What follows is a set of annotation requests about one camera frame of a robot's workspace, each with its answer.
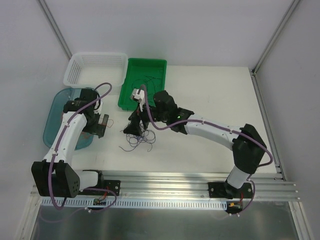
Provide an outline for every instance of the blue bin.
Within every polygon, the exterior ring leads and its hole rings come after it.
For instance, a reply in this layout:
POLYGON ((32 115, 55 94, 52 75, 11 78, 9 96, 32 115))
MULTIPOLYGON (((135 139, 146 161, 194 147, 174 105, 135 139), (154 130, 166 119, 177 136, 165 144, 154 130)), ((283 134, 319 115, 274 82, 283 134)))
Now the blue bin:
MULTIPOLYGON (((51 109, 46 120, 45 129, 43 132, 43 142, 51 148, 56 139, 59 128, 62 122, 64 105, 69 100, 74 100, 80 96, 81 88, 66 88, 58 92, 52 102, 51 109)), ((88 147, 94 139, 94 136, 87 132, 82 132, 76 143, 75 150, 88 147)))

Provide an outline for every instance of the green basket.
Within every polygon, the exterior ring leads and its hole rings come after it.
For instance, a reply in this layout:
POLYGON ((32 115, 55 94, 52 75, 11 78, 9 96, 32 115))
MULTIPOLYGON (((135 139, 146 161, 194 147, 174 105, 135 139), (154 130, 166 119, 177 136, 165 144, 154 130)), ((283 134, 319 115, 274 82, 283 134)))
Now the green basket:
POLYGON ((146 86, 148 102, 154 106, 154 94, 165 89, 167 61, 163 59, 129 58, 126 77, 121 88, 118 106, 134 111, 137 102, 130 99, 133 89, 146 86))

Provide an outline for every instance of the wall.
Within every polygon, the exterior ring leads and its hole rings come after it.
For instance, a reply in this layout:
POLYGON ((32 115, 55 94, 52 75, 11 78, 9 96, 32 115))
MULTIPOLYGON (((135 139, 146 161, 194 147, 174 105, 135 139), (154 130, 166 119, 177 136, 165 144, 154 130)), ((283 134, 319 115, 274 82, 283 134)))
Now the wall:
POLYGON ((292 0, 47 0, 70 50, 253 68, 292 0))
POLYGON ((319 239, 320 1, 304 0, 257 73, 288 179, 319 239))
POLYGON ((0 233, 14 238, 68 61, 35 0, 0 3, 0 233))

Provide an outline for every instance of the white table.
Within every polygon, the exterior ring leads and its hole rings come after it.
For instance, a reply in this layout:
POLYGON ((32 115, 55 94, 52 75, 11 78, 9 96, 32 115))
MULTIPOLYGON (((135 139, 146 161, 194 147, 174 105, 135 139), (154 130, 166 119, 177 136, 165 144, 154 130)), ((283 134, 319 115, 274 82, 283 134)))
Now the white table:
MULTIPOLYGON (((167 66, 165 90, 179 107, 207 119, 241 127, 252 124, 270 149, 248 68, 167 66)), ((131 152, 123 151, 119 146, 131 149, 126 135, 120 132, 131 112, 118 107, 118 98, 117 89, 104 98, 102 113, 109 114, 114 124, 103 138, 95 136, 89 147, 74 152, 73 168, 172 173, 229 173, 233 168, 233 154, 226 147, 170 129, 155 130, 156 142, 150 152, 146 143, 131 152)), ((268 160, 265 154, 262 162, 268 160)), ((276 168, 272 164, 257 172, 274 174, 276 168)))

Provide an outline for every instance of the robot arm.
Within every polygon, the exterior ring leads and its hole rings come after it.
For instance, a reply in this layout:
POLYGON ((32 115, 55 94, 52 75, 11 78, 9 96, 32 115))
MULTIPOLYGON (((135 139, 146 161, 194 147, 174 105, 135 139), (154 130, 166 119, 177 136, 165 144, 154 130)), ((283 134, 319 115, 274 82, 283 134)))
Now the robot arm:
MULTIPOLYGON (((144 91, 135 89, 132 92, 131 98, 139 103, 137 109, 129 117, 130 123, 123 133, 141 136, 140 122, 142 122, 144 129, 148 128, 150 122, 147 107, 144 104, 145 93, 144 91)), ((247 181, 248 177, 256 172, 265 153, 255 143, 233 131, 251 137, 266 148, 257 130, 249 124, 246 124, 244 127, 227 126, 207 120, 193 111, 178 107, 172 96, 165 90, 155 93, 153 101, 155 106, 150 106, 149 109, 154 122, 166 123, 167 126, 171 126, 170 129, 172 131, 177 133, 197 135, 217 142, 233 152, 235 166, 226 179, 224 188, 218 190, 221 197, 232 199, 247 181), (229 129, 230 132, 212 126, 220 126, 229 129)))
POLYGON ((97 186, 103 181, 99 171, 75 171, 71 168, 72 156, 81 132, 98 135, 99 138, 105 134, 109 116, 105 114, 102 122, 99 123, 102 104, 99 104, 98 109, 95 109, 93 105, 85 108, 68 122, 76 111, 97 99, 98 96, 95 90, 84 88, 79 98, 70 100, 64 105, 62 123, 52 147, 44 156, 43 161, 35 161, 31 167, 41 196, 49 196, 48 174, 53 155, 56 155, 52 172, 52 190, 55 197, 74 198, 79 191, 97 186))

